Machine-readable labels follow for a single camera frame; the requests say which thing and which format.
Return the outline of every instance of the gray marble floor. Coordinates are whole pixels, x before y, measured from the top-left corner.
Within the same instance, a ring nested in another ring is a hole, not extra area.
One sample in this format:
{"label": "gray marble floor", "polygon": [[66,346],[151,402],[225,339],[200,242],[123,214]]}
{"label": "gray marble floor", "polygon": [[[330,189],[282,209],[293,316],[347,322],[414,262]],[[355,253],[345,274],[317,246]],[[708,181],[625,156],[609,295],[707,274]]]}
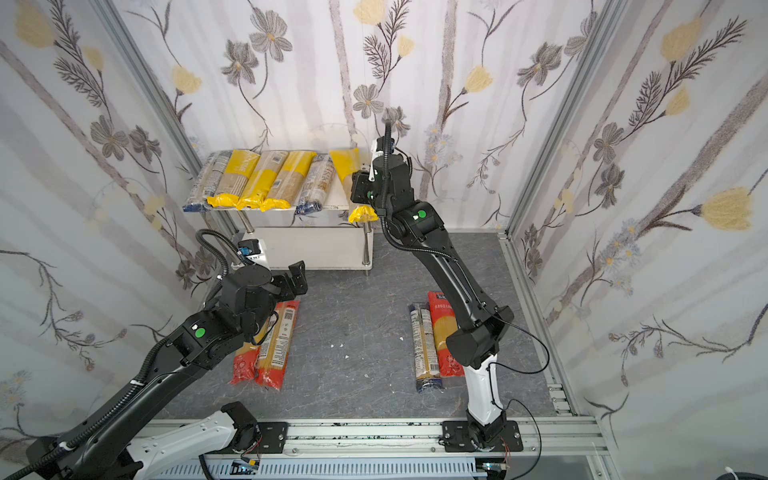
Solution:
{"label": "gray marble floor", "polygon": [[[480,285],[500,305],[509,305],[525,325],[498,239],[493,233],[455,233],[452,241]],[[200,418],[235,400],[257,418],[362,418],[464,416],[463,379],[442,391],[417,393],[413,340],[407,306],[427,301],[434,280],[410,253],[374,236],[370,276],[362,272],[307,272],[280,392],[255,382],[229,384],[232,359],[182,392],[158,418]],[[499,361],[518,369],[539,367],[533,341],[509,329]],[[554,415],[544,376],[498,373],[502,399],[514,396],[534,415]],[[509,415],[525,415],[516,403]]]}

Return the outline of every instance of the spaghetti package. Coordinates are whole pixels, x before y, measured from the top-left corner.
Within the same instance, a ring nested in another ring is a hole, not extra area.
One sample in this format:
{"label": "spaghetti package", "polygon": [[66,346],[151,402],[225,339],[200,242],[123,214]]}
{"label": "spaghetti package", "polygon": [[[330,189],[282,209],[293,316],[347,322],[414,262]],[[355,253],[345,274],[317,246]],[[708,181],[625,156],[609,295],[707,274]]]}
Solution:
{"label": "spaghetti package", "polygon": [[435,352],[435,338],[432,335],[432,318],[429,315],[429,305],[426,303],[411,303],[408,305],[411,313],[413,329],[413,360],[416,374],[416,391],[421,393],[425,388],[442,388],[440,368]]}
{"label": "spaghetti package", "polygon": [[270,192],[261,203],[261,211],[273,208],[291,208],[301,192],[304,179],[310,171],[312,159],[317,155],[313,151],[292,151],[277,174]]}
{"label": "spaghetti package", "polygon": [[435,333],[435,348],[437,349],[437,361],[440,365],[440,375],[444,377],[464,376],[464,367],[453,358],[445,344],[445,339],[458,330],[456,315],[445,295],[440,292],[429,292],[429,312]]}
{"label": "spaghetti package", "polygon": [[293,327],[296,325],[299,300],[278,303],[275,310],[278,320],[261,344],[256,383],[280,390],[283,387],[290,338],[293,335]]}
{"label": "spaghetti package", "polygon": [[349,201],[349,222],[374,222],[379,219],[376,211],[370,205],[355,204],[349,198],[352,196],[352,174],[360,170],[360,153],[357,148],[352,150],[331,150],[331,158],[336,173],[341,180],[346,199]]}
{"label": "spaghetti package", "polygon": [[243,346],[235,352],[230,385],[236,385],[243,380],[253,380],[256,378],[256,361],[258,359],[259,347],[252,343],[243,343]]}
{"label": "spaghetti package", "polygon": [[214,207],[234,207],[258,161],[259,154],[250,150],[232,150],[216,193],[208,197],[208,203]]}
{"label": "spaghetti package", "polygon": [[275,325],[277,318],[274,315],[270,317],[265,326],[253,336],[253,343],[243,342],[235,352],[235,358],[232,362],[232,381],[235,385],[243,380],[253,380],[256,378],[256,362],[259,359],[259,342],[264,338],[264,334],[269,332]]}
{"label": "spaghetti package", "polygon": [[207,212],[211,209],[208,197],[216,193],[231,156],[232,150],[214,151],[208,155],[184,205],[185,212]]}
{"label": "spaghetti package", "polygon": [[333,159],[328,154],[318,154],[312,160],[310,172],[306,175],[299,200],[296,201],[296,215],[308,215],[323,209],[333,180]]}
{"label": "spaghetti package", "polygon": [[250,175],[250,179],[248,179],[248,183],[240,195],[240,200],[235,205],[238,210],[242,210],[245,207],[261,207],[261,202],[264,201],[266,195],[270,192],[272,183],[277,178],[277,173],[280,172],[280,168],[283,166],[286,158],[288,158],[288,152],[282,150],[265,151],[261,154],[259,163],[253,169],[253,173]]}

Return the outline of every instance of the yellow pasta package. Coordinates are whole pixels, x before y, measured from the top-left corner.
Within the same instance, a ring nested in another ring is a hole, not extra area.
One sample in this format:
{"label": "yellow pasta package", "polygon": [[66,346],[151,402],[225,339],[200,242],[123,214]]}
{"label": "yellow pasta package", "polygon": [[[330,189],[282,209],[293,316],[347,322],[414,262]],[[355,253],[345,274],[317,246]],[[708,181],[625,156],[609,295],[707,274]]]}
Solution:
{"label": "yellow pasta package", "polygon": [[379,219],[376,211],[370,205],[356,204],[349,198],[352,196],[352,174],[360,170],[360,152],[357,148],[351,150],[331,150],[333,166],[341,180],[344,195],[349,202],[349,222],[374,222]]}
{"label": "yellow pasta package", "polygon": [[280,172],[280,168],[283,166],[286,158],[288,158],[288,152],[283,150],[265,151],[261,154],[259,163],[256,165],[248,183],[243,189],[240,200],[235,205],[238,210],[242,210],[245,207],[261,207],[261,202],[264,201],[266,195],[270,192],[272,183],[277,178],[277,174]]}
{"label": "yellow pasta package", "polygon": [[234,207],[258,161],[259,154],[250,150],[232,150],[216,193],[208,197],[208,203],[214,207]]}
{"label": "yellow pasta package", "polygon": [[307,172],[310,171],[312,159],[317,155],[313,151],[292,151],[277,174],[270,192],[261,202],[261,211],[273,208],[291,208],[304,185]]}

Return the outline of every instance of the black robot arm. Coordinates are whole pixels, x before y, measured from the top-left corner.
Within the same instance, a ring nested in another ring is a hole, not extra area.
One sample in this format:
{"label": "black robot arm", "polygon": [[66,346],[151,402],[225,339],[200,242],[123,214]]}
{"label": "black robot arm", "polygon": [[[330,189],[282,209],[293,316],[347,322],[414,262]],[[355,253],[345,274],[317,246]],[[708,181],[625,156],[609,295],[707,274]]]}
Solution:
{"label": "black robot arm", "polygon": [[189,316],[147,354],[140,372],[96,413],[69,432],[30,445],[30,472],[43,478],[100,478],[119,471],[126,446],[163,407],[269,323],[278,302],[307,291],[304,262],[290,274],[258,264],[223,276],[220,296]]}

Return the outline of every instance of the floral wallpaper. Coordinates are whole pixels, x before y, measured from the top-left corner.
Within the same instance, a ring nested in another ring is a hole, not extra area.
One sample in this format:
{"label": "floral wallpaper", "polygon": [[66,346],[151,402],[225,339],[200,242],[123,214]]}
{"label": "floral wallpaper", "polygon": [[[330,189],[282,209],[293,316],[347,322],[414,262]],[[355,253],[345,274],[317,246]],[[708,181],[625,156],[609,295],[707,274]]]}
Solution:
{"label": "floral wallpaper", "polygon": [[194,240],[210,219],[180,209],[185,163],[88,4],[0,12],[0,459],[25,463],[197,310],[214,259]]}
{"label": "floral wallpaper", "polygon": [[[454,229],[507,226],[601,5],[115,4],[193,143],[368,151],[389,119],[414,160],[417,196]],[[256,224],[277,221],[265,214]]]}
{"label": "floral wallpaper", "polygon": [[627,479],[768,470],[767,7],[630,3],[511,232]]}

